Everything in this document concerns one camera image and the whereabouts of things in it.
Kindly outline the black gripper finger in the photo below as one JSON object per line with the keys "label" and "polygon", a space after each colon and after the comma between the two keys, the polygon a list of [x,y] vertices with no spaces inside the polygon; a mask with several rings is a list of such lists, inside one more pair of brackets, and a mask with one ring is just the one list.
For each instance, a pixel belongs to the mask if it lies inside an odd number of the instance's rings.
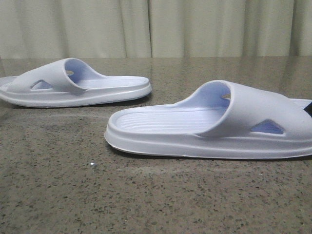
{"label": "black gripper finger", "polygon": [[309,99],[304,99],[303,110],[312,117],[312,101]]}

